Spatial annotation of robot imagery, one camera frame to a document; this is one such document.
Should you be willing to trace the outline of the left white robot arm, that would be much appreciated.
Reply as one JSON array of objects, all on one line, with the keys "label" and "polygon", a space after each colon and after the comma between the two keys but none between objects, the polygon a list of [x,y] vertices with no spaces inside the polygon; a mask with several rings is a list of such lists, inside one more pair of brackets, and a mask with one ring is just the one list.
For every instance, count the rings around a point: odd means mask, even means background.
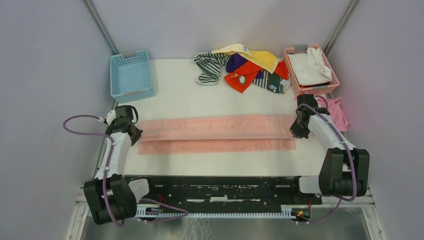
[{"label": "left white robot arm", "polygon": [[106,116],[106,153],[93,180],[83,185],[90,213],[97,225],[114,223],[120,227],[125,219],[136,215],[140,200],[150,204],[157,198],[157,189],[149,185],[147,179],[128,181],[124,177],[128,152],[143,132],[136,127],[138,119],[138,112],[131,105],[117,106]]}]

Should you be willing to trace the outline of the yellow towel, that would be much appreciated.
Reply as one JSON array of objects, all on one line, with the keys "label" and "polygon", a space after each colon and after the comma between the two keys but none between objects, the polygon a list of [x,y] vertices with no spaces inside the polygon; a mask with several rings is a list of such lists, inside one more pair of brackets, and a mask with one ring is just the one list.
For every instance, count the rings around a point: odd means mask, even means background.
[{"label": "yellow towel", "polygon": [[241,43],[231,44],[219,49],[211,51],[212,54],[233,55],[239,54],[242,58],[256,64],[257,66],[267,70],[273,74],[279,64],[278,58],[265,50],[250,50],[247,46]]}]

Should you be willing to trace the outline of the light pink towel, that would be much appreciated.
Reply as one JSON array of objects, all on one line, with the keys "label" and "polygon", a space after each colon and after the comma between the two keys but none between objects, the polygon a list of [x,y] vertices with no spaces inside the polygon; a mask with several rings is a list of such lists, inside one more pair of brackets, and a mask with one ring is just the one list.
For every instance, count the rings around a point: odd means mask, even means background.
[{"label": "light pink towel", "polygon": [[144,120],[139,155],[295,150],[291,115],[238,115]]}]

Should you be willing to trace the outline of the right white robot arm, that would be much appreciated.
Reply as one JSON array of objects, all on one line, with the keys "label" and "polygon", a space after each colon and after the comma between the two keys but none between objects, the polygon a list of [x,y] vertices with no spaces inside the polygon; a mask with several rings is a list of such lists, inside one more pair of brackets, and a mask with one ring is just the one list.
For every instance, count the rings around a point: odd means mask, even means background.
[{"label": "right white robot arm", "polygon": [[296,98],[296,119],[290,127],[294,138],[307,139],[313,134],[326,151],[319,175],[301,176],[289,189],[289,199],[302,204],[309,194],[338,197],[353,201],[368,189],[370,154],[350,143],[338,130],[330,112],[320,107],[310,93]]}]

